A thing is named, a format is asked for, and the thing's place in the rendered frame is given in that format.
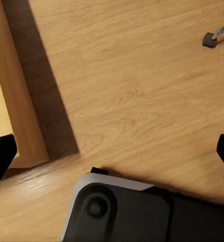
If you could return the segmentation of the swivel chair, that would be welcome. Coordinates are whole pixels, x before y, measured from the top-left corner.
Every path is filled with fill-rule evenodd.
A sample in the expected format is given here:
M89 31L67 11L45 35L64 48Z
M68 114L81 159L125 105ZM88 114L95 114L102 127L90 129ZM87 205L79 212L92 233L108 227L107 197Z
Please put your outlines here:
M221 27L218 31L213 33L206 33L206 35L203 38L203 45L209 45L213 47L217 41L217 38L224 33L224 26Z

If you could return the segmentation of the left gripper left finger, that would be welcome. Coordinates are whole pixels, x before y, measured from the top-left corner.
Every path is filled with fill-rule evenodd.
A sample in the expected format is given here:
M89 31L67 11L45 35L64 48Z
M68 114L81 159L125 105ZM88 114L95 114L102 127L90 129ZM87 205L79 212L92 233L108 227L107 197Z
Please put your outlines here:
M12 134L0 137L0 180L17 154L15 138Z

